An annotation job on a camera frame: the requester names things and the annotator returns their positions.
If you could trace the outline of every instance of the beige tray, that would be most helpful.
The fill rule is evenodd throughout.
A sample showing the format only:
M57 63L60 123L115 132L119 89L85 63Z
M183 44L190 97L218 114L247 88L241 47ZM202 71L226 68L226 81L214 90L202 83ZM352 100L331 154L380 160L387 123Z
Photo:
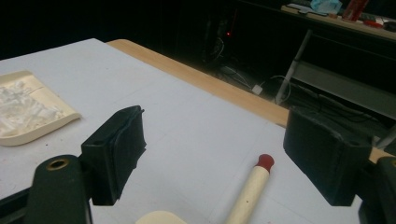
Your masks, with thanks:
M57 106L62 109L64 116L56 119L53 122L40 126L30 132L19 135L0 137L0 145L2 146L17 146L31 142L44 134L50 133L56 129L61 128L66 123L73 119L79 119L81 115L72 107L62 101L56 94L48 89L29 71L20 71L16 73L6 74L0 76L0 87L9 87L16 81L23 81L25 88L33 90L30 96L46 107Z

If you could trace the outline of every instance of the red tip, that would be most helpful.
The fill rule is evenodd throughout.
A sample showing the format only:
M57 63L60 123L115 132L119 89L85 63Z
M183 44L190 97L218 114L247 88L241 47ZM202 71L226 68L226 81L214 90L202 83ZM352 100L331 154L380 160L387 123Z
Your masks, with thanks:
M274 165L274 163L275 163L275 161L270 155L262 154L262 155L260 155L259 161L257 162L256 166L260 166L260 167L264 168L269 173L271 170L271 167Z

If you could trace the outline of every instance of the white table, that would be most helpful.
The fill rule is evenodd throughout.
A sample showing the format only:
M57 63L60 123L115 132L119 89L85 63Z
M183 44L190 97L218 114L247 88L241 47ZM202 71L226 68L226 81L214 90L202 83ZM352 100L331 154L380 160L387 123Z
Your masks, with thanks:
M276 161L251 223L359 223L352 207L331 207L286 155L285 129L245 108L95 39L0 61L0 74L29 70L82 119L31 143L0 147L0 198L30 187L42 161L80 154L116 111L141 105L147 151L112 207L93 222L134 223L165 210L188 223L222 223L258 157Z

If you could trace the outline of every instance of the white tray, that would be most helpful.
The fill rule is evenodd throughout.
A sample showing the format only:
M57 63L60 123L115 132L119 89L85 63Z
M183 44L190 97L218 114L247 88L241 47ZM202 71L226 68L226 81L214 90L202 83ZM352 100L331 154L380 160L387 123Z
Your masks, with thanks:
M68 122L81 117L77 111L62 101L29 71L20 71L0 76L0 87L8 87L16 81L23 81L25 88L34 90L32 93L30 93L30 96L39 103L47 107L57 106L63 111L64 115L60 119L56 119L55 121L40 126L30 132L0 137L0 145L10 147L31 142L43 136L44 134L61 128Z

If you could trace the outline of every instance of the screw hole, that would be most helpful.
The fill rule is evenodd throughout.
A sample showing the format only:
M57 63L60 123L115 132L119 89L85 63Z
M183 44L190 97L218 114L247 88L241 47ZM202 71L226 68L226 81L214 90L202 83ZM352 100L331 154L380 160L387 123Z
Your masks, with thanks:
M47 165L47 170L55 171L64 168L67 164L69 164L69 160L67 159L59 159L56 161L52 161Z

